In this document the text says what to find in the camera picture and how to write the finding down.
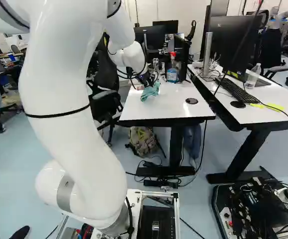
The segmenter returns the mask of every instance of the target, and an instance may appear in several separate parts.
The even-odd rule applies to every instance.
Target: floor
[[[278,73],[274,80],[283,84],[286,76],[287,72]],[[0,135],[0,239],[8,239],[24,225],[31,226],[28,239],[46,238],[59,224],[62,215],[38,198],[34,181],[51,156],[37,140],[24,114],[14,116],[5,125],[7,132]],[[126,171],[135,172],[140,158],[124,147],[128,142],[127,133],[128,129],[116,127],[112,150]],[[246,130],[230,132],[219,119],[210,121],[201,171],[193,183],[178,190],[181,217],[206,239],[220,238],[220,234],[209,204],[212,186],[207,184],[205,175],[224,171],[248,133]],[[188,157],[185,159],[184,164],[188,164]],[[258,169],[259,165],[288,183],[288,130],[272,133],[248,169]],[[133,176],[127,177],[129,188],[158,190],[136,183]],[[70,219],[67,226],[80,227],[81,223]],[[196,238],[196,235],[181,224],[181,237]]]

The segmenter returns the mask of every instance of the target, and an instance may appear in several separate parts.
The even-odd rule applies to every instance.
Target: black desk leg
[[[168,167],[139,167],[136,171],[137,176],[142,177],[159,177],[166,176],[191,176],[195,175],[195,169],[191,166],[180,166],[183,149],[183,126],[175,126],[171,128],[169,142],[169,166]],[[155,181],[145,180],[145,186],[171,186],[168,182],[156,183]]]
[[[225,173],[214,173],[206,176],[210,184],[232,183],[236,181],[248,180],[252,177],[271,178],[267,171],[244,171],[253,158],[258,153],[266,138],[270,134],[269,130],[253,130],[240,147],[234,160],[229,165]]]
[[[169,166],[179,167],[182,158],[184,127],[172,127],[169,141]]]

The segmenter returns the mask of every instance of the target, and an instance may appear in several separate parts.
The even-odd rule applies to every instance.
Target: black chair
[[[93,118],[99,123],[101,130],[110,126],[110,134],[107,144],[111,145],[113,129],[120,117],[114,117],[118,112],[122,112],[123,106],[121,96],[118,93],[120,81],[117,74],[116,65],[110,60],[105,40],[102,37],[94,53],[88,69],[88,75],[95,75],[93,80],[87,80],[87,85],[92,89],[89,95]]]

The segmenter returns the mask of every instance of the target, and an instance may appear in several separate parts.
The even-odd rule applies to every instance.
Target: cable
[[[198,168],[195,170],[195,177],[190,180],[188,183],[184,184],[184,185],[179,185],[179,187],[186,187],[188,184],[192,183],[195,178],[197,177],[197,173],[200,170],[201,166],[202,166],[202,162],[203,162],[203,157],[204,157],[204,148],[205,148],[205,137],[206,137],[206,128],[207,128],[207,120],[205,121],[205,128],[204,128],[204,137],[203,137],[203,144],[202,144],[202,155],[200,157],[200,162],[199,162],[199,166]]]
[[[234,56],[233,56],[233,59],[232,59],[232,61],[231,61],[231,65],[233,65],[233,64],[235,63],[236,58],[237,58],[237,56],[238,56],[238,54],[239,54],[242,46],[244,45],[244,42],[246,41],[246,38],[248,37],[248,34],[249,34],[249,32],[250,32],[250,30],[251,30],[251,28],[252,28],[252,26],[253,26],[253,24],[254,24],[254,22],[255,22],[256,16],[258,15],[258,13],[259,13],[259,11],[260,11],[260,8],[262,7],[263,3],[264,3],[264,0],[262,0],[262,1],[260,2],[259,6],[258,6],[258,8],[257,8],[257,11],[256,11],[256,13],[255,13],[255,16],[254,16],[253,19],[252,19],[252,22],[249,24],[249,27],[248,27],[248,29],[247,29],[247,31],[246,31],[243,39],[241,40],[240,44],[238,45],[237,50],[236,50],[236,52],[235,52],[235,54],[234,54]],[[227,76],[227,74],[228,74],[228,72],[226,71],[221,80],[223,80],[223,79]],[[220,81],[220,83],[218,84],[218,87],[217,87],[217,89],[215,90],[214,95],[216,95],[216,93],[217,93],[218,89],[220,88],[220,86],[221,86],[221,81]]]
[[[182,218],[179,218],[182,222],[185,223],[186,226],[188,226],[193,232],[195,232],[200,238],[205,239],[200,233],[198,233],[194,228],[191,227],[187,222],[185,222]]]
[[[229,96],[230,98],[235,98],[235,97],[230,96],[230,95],[228,95],[228,94],[226,94],[226,93],[224,93],[224,92],[217,92],[217,93],[219,93],[219,94],[223,94],[223,95],[227,95],[227,96]]]
[[[286,229],[288,227],[288,225],[285,225],[283,228],[281,228],[278,232],[276,232],[275,234],[278,234],[280,232],[282,232],[284,229]]]
[[[54,232],[55,232],[55,230],[58,228],[58,226],[56,226],[54,229],[53,229],[53,231],[45,238],[45,239],[48,239]]]
[[[261,101],[260,101],[260,104],[262,104],[262,105],[264,105],[264,106],[266,106],[268,108],[273,108],[274,110],[280,111],[280,112],[284,113],[288,117],[288,114],[286,112],[280,110],[280,109],[277,109],[277,108],[272,107],[272,106],[267,106],[266,104],[262,103]]]

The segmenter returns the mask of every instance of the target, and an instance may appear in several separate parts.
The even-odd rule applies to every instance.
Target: black cable
[[[228,95],[228,94],[226,94],[226,93],[224,93],[224,92],[217,92],[218,94],[223,94],[223,95],[227,95],[227,96],[229,96],[230,98],[235,98],[235,97],[233,97],[233,96],[230,96],[230,95]]]
[[[261,3],[259,4],[259,6],[258,6],[258,8],[257,8],[257,11],[256,11],[256,13],[255,13],[255,16],[253,17],[252,22],[249,24],[249,27],[248,27],[248,29],[247,29],[247,31],[246,31],[243,39],[242,39],[241,42],[239,43],[239,45],[238,45],[238,47],[237,47],[237,50],[236,50],[236,52],[235,52],[235,54],[234,54],[234,56],[233,56],[233,59],[232,59],[230,65],[233,65],[233,64],[235,63],[236,58],[237,58],[237,56],[238,56],[238,54],[239,54],[242,46],[244,45],[244,43],[245,43],[245,41],[246,41],[246,39],[247,39],[247,37],[248,37],[248,34],[249,34],[250,30],[251,30],[252,27],[253,27],[253,24],[254,24],[254,22],[255,22],[256,16],[258,15],[258,13],[259,13],[259,11],[260,11],[260,8],[262,7],[263,3],[264,3],[264,0],[262,0]],[[223,79],[227,76],[227,74],[228,74],[228,72],[226,71],[221,80],[223,80]],[[220,86],[221,86],[221,81],[219,82],[218,87],[217,87],[217,89],[215,90],[214,95],[216,95],[216,93],[217,93],[218,89],[220,88]]]
[[[187,222],[185,222],[182,218],[179,218],[182,222],[185,223],[186,226],[188,226],[193,232],[195,232],[200,238],[205,239],[200,233],[198,233],[194,228],[192,228]]]
[[[45,239],[48,239],[54,232],[55,232],[55,230],[58,228],[58,226],[56,226],[54,229],[53,229],[53,231],[45,238]]]
[[[198,166],[198,168],[197,168],[196,171],[195,171],[195,177],[194,177],[191,181],[189,181],[188,183],[186,183],[186,184],[184,184],[184,185],[179,185],[179,187],[186,187],[188,184],[192,183],[192,182],[195,180],[195,178],[196,178],[196,176],[197,176],[197,173],[198,173],[198,171],[200,170],[200,168],[201,168],[201,166],[202,166],[203,157],[204,157],[204,148],[205,148],[205,137],[206,137],[207,122],[208,122],[208,120],[205,121],[204,137],[203,137],[203,143],[202,143],[202,155],[201,155],[201,157],[200,157],[199,166]]]
[[[153,201],[156,201],[156,202],[158,202],[158,203],[161,203],[161,204],[163,204],[163,205],[165,205],[165,206],[167,206],[167,207],[169,207],[169,208],[173,208],[174,209],[174,206],[173,205],[171,205],[171,204],[168,204],[168,203],[166,203],[166,202],[163,202],[162,200],[159,200],[159,199],[157,199],[157,198],[154,198],[154,197],[147,197],[147,198],[149,198],[149,199],[151,199],[151,200],[153,200]],[[186,221],[184,221],[184,219],[183,218],[179,218],[182,222],[184,222],[185,224],[186,224],[186,226],[188,226],[193,232],[195,232],[199,237],[201,237],[202,239],[205,239],[205,237],[203,237],[200,233],[198,233],[190,224],[188,224]]]
[[[280,109],[277,109],[277,108],[272,107],[272,106],[267,106],[266,104],[262,103],[261,101],[260,101],[260,104],[262,104],[262,105],[264,105],[264,106],[266,106],[268,108],[273,108],[274,110],[280,111],[280,112],[284,113],[288,117],[288,114],[286,112],[280,110]]]
[[[162,166],[163,161],[162,161],[162,158],[159,155],[155,155],[155,156],[151,157],[150,159],[155,158],[155,157],[158,157],[160,159],[159,166]]]
[[[126,174],[129,174],[129,175],[133,175],[133,176],[136,176],[136,174],[133,174],[133,173],[129,173],[129,172],[125,172]]]
[[[130,227],[128,229],[128,234],[130,235],[129,238],[132,237],[132,233],[134,232],[134,227],[133,227],[133,215],[132,215],[132,208],[129,202],[129,199],[126,197],[126,204],[128,205],[128,211],[129,211],[129,216],[130,216]]]
[[[132,79],[130,79],[130,81],[131,81],[131,84],[132,84],[133,88],[136,90],[136,88],[135,88],[135,86],[134,86],[134,84],[133,84]]]
[[[278,232],[276,232],[275,234],[280,233],[281,231],[283,231],[284,229],[286,229],[288,227],[288,225],[285,225],[283,228],[281,228]]]

